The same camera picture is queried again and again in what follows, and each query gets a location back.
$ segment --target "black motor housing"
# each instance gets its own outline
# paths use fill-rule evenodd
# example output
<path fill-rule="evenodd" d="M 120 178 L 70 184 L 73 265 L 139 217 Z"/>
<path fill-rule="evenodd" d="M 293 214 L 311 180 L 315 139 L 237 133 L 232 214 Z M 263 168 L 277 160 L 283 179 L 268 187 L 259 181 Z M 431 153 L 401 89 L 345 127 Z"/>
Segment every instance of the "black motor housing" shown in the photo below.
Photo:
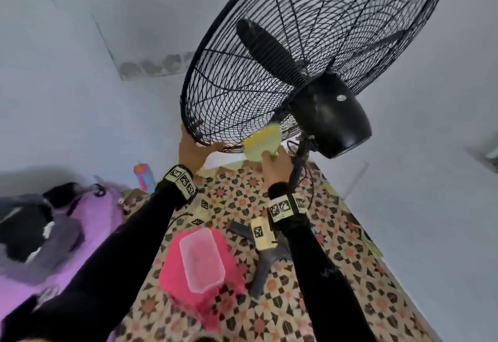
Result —
<path fill-rule="evenodd" d="M 315 137 L 317 150 L 334 158 L 372 136 L 370 121 L 355 95 L 335 73 L 323 73 L 289 104 L 302 131 Z"/>

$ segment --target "black sleeve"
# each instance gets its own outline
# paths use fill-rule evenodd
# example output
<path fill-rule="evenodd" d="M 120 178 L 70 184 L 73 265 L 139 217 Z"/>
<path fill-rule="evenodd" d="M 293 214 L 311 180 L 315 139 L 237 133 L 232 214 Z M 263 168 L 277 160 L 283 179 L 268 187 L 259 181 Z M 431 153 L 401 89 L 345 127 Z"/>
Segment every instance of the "black sleeve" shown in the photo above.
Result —
<path fill-rule="evenodd" d="M 287 190 L 286 183 L 276 183 L 268 194 L 275 199 L 287 194 Z M 356 295 L 318 243 L 307 216 L 294 215 L 276 226 L 289 240 L 297 281 L 317 342 L 333 340 L 338 330 L 344 331 L 343 335 L 347 334 L 350 340 L 375 342 Z"/>
<path fill-rule="evenodd" d="M 174 183 L 162 180 L 150 200 L 93 252 L 64 291 L 36 310 L 33 296 L 9 314 L 0 342 L 105 341 L 132 307 L 173 210 L 186 201 Z"/>

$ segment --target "pink stool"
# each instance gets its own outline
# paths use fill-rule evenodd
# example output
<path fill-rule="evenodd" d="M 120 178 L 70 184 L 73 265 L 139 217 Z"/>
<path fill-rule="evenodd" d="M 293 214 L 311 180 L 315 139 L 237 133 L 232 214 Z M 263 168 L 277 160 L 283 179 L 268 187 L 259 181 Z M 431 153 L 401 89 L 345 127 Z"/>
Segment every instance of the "pink stool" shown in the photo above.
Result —
<path fill-rule="evenodd" d="M 225 284 L 228 288 L 234 290 L 233 295 L 244 294 L 246 292 L 245 281 L 233 255 L 228 251 L 228 246 L 221 232 L 218 229 L 211 228 L 225 268 L 225 282 L 220 284 L 219 287 L 211 288 L 200 294 L 191 292 L 183 267 L 180 240 L 194 232 L 196 230 L 180 232 L 173 238 L 159 274 L 159 284 L 168 294 L 173 304 L 195 317 L 207 331 L 214 331 L 220 326 L 219 313 L 217 310 L 213 310 L 215 297 L 219 294 L 220 288 Z"/>

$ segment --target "plastic container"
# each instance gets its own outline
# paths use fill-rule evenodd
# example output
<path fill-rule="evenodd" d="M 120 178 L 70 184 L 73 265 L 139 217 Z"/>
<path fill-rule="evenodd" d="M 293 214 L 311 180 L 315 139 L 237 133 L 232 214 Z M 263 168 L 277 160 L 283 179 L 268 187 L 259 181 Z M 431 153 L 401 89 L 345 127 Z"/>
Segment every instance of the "plastic container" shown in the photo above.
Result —
<path fill-rule="evenodd" d="M 202 294 L 225 282 L 225 267 L 210 229 L 182 238 L 180 252 L 190 291 Z"/>

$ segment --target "wire fan cage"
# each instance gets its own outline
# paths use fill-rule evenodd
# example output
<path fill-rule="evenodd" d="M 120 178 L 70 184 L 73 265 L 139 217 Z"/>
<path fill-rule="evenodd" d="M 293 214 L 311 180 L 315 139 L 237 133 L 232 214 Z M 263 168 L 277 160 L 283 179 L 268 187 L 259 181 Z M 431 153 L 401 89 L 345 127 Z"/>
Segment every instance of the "wire fan cage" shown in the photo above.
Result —
<path fill-rule="evenodd" d="M 326 69 L 354 94 L 385 71 L 419 33 L 439 0 L 230 0 L 199 45 L 181 97 L 183 122 L 202 144 L 240 142 L 265 126 L 293 86 L 249 54 L 236 23 L 250 19 L 275 37 L 307 78 Z M 283 139 L 299 133 L 288 115 Z"/>

